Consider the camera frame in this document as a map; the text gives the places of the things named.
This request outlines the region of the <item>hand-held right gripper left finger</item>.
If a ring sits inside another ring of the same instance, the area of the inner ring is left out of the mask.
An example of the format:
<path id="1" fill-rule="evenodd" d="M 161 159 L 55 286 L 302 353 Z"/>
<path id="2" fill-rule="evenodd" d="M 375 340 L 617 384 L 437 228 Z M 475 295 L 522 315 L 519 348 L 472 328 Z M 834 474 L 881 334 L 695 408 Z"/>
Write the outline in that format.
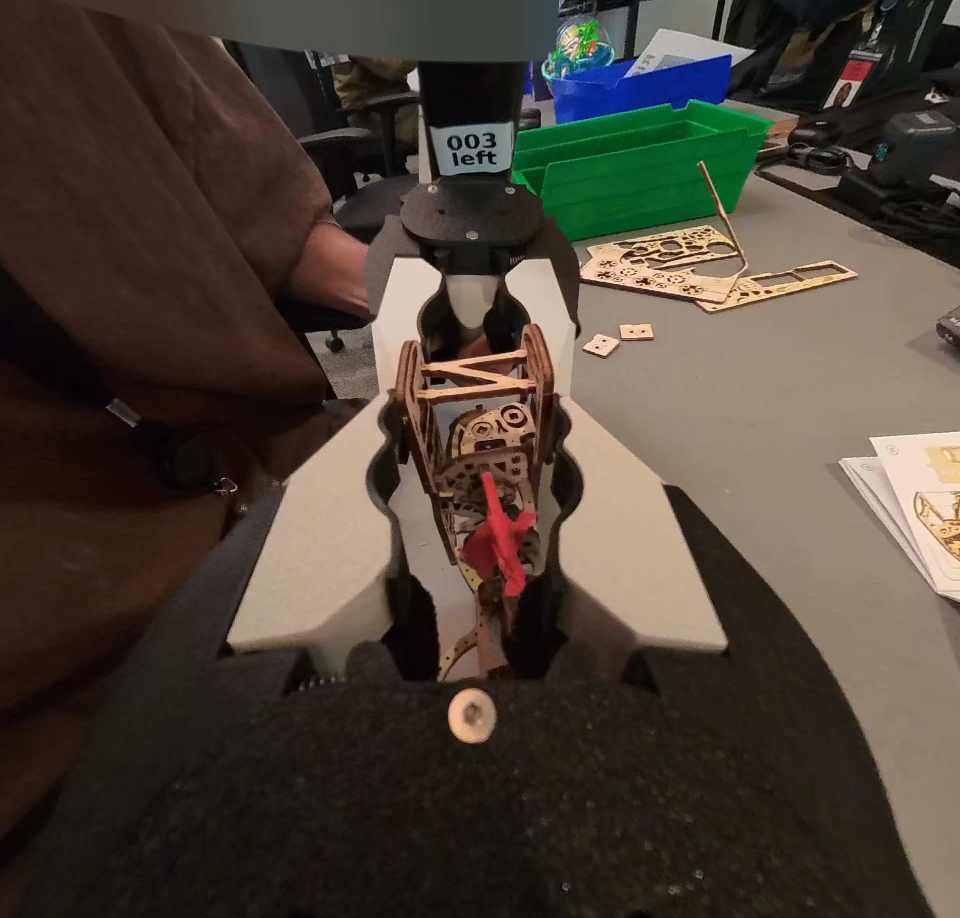
<path id="1" fill-rule="evenodd" d="M 436 609 L 389 506 L 399 414 L 395 397 L 378 396 L 287 480 L 226 637 L 234 652 L 299 648 L 331 677 L 380 641 L 404 679 L 436 681 Z"/>

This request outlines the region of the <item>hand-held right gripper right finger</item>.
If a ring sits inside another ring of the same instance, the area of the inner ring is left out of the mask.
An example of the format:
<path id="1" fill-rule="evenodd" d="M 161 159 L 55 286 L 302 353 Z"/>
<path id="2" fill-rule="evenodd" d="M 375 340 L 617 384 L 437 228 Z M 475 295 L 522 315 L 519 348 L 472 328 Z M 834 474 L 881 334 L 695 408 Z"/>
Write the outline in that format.
<path id="1" fill-rule="evenodd" d="M 659 476 L 567 396 L 557 396 L 540 481 L 542 571 L 506 639 L 523 679 L 561 645 L 616 681 L 647 649 L 720 655 L 728 638 Z"/>

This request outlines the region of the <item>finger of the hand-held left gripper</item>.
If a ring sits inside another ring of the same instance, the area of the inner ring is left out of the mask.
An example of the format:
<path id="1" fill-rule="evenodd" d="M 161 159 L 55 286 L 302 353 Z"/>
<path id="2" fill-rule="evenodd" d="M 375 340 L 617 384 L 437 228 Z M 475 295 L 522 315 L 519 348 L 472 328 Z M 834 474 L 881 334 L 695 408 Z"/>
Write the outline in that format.
<path id="1" fill-rule="evenodd" d="M 507 273 L 505 287 L 529 322 L 540 327 L 553 364 L 555 392 L 570 396 L 579 332 L 554 265 L 545 259 L 524 260 Z"/>
<path id="2" fill-rule="evenodd" d="M 421 341 L 423 308 L 440 291 L 441 273 L 419 258 L 395 258 L 376 319 L 371 324 L 378 390 L 395 388 L 402 346 Z"/>

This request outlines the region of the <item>wooden mechanical model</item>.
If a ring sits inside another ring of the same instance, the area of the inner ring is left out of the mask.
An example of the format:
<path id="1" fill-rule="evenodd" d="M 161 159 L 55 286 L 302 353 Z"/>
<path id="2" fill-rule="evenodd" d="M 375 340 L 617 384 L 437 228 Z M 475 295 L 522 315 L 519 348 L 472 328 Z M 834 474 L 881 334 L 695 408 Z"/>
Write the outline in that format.
<path id="1" fill-rule="evenodd" d="M 525 324 L 519 346 L 506 353 L 426 360 L 422 345 L 404 343 L 393 393 L 405 449 L 414 460 L 447 557 L 472 592 L 475 623 L 438 661 L 438 680 L 476 652 L 482 676 L 505 674 L 506 644 L 516 632 L 525 589 L 545 570 L 539 495 L 554 405 L 553 364 L 538 325 Z M 518 600 L 504 595 L 495 571 L 486 580 L 462 549 L 487 513 L 482 476 L 494 477 L 504 512 L 536 521 L 518 557 L 526 586 Z"/>

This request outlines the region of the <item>person's left forearm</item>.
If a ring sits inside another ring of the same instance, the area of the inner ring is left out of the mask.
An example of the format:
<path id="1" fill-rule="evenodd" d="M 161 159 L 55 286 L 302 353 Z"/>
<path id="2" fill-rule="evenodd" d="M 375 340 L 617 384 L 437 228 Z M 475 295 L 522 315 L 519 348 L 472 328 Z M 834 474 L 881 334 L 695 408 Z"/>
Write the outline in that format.
<path id="1" fill-rule="evenodd" d="M 365 274 L 368 251 L 365 243 L 336 222 L 316 223 L 282 290 L 282 298 L 369 321 Z"/>

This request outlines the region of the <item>wooden cut-out parts sheet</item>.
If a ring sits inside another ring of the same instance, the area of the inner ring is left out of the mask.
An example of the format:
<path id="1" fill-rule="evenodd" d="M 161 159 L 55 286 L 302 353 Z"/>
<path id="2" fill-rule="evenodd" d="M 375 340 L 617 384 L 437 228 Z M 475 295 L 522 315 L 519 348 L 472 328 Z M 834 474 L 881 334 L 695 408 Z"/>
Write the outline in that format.
<path id="1" fill-rule="evenodd" d="M 588 252 L 580 271 L 586 284 L 707 304 L 724 302 L 747 267 L 738 242 L 709 225 L 599 244 Z M 697 271 L 730 259 L 739 269 L 729 276 Z"/>

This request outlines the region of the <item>green plastic bin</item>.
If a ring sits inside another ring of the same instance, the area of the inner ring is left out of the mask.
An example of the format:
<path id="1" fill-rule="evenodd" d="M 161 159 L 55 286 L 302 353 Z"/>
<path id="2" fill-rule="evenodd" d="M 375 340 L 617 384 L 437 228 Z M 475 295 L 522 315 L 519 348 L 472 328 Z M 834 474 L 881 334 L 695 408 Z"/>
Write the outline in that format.
<path id="1" fill-rule="evenodd" d="M 772 121 L 699 100 L 518 133 L 512 180 L 534 192 L 571 241 L 727 213 Z"/>

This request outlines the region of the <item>black office chair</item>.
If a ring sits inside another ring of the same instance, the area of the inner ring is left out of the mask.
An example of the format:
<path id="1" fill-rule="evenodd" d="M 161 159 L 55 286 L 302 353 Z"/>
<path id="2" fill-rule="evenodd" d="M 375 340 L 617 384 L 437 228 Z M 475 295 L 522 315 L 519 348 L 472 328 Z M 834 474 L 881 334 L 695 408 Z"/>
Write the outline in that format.
<path id="1" fill-rule="evenodd" d="M 326 93 L 320 96 L 321 130 L 297 140 L 328 187 L 338 223 L 355 239 L 371 243 L 417 184 L 395 133 L 398 111 L 417 105 L 417 95 L 377 98 L 372 112 L 381 119 L 378 130 L 350 125 L 346 109 L 333 107 Z"/>

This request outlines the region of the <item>colourful clear puzzle ball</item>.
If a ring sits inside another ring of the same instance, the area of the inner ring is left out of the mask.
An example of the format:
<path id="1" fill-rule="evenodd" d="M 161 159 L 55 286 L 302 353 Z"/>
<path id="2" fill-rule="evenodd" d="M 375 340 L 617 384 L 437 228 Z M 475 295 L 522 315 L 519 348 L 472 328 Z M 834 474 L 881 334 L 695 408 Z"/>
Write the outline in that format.
<path id="1" fill-rule="evenodd" d="M 616 59 L 616 50 L 606 27 L 593 14 L 561 17 L 557 44 L 541 65 L 547 83 L 575 73 L 605 68 Z"/>

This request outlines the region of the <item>blue plastic bin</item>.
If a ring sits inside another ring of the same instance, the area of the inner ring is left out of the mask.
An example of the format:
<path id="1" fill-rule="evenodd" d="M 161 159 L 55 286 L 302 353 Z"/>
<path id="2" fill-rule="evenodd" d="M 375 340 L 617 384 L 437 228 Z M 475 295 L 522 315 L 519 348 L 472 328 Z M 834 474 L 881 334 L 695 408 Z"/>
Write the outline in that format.
<path id="1" fill-rule="evenodd" d="M 573 72 L 553 80 L 555 123 L 664 104 L 681 109 L 691 100 L 719 104 L 726 98 L 732 61 L 726 54 L 637 73 L 630 73 L 633 63 L 624 61 Z"/>

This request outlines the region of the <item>white paper sheet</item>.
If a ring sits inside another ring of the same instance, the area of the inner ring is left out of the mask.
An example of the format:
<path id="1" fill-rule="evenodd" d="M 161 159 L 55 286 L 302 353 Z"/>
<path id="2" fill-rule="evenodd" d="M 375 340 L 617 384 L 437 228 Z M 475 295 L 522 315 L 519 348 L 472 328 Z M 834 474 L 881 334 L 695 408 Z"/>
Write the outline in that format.
<path id="1" fill-rule="evenodd" d="M 659 71 L 703 60 L 729 59 L 729 69 L 744 62 L 754 51 L 709 37 L 661 27 L 642 53 L 633 61 L 626 76 Z"/>

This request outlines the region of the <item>white instruction booklet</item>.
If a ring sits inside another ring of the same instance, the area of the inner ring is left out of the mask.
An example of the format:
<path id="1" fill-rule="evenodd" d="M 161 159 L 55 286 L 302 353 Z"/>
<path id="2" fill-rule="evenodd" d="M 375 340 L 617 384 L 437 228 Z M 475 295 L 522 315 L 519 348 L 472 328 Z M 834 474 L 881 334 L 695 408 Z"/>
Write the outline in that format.
<path id="1" fill-rule="evenodd" d="M 941 598 L 959 602 L 959 433 L 870 440 L 873 456 L 838 465 Z"/>

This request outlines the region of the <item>id badge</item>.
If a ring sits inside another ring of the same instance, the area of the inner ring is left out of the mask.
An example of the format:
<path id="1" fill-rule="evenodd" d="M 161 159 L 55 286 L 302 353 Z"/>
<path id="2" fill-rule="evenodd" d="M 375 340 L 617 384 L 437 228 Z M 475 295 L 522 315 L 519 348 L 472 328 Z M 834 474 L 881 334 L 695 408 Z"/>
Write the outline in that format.
<path id="1" fill-rule="evenodd" d="M 824 111 L 850 106 L 882 61 L 880 51 L 855 48 L 851 51 L 836 82 L 822 103 Z"/>

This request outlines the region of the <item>black charging dock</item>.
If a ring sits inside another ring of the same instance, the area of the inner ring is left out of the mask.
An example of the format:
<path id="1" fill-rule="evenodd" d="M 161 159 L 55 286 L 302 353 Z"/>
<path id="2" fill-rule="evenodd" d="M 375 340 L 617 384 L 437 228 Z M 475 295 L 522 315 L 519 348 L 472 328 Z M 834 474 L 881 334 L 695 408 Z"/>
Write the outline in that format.
<path id="1" fill-rule="evenodd" d="M 957 124 L 940 112 L 898 113 L 884 125 L 867 166 L 842 175 L 835 197 L 873 218 L 926 197 L 935 191 L 930 176 L 957 138 Z"/>

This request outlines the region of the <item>narrow wooden cut-out frame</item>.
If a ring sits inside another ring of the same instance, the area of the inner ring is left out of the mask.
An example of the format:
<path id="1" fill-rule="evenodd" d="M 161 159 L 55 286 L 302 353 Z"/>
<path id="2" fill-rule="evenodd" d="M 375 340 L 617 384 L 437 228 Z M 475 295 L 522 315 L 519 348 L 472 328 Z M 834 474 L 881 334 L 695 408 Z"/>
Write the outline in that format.
<path id="1" fill-rule="evenodd" d="M 856 279 L 858 272 L 833 260 L 797 265 L 789 269 L 763 272 L 736 279 L 722 302 L 698 300 L 706 313 L 728 312 L 805 291 L 824 288 Z"/>

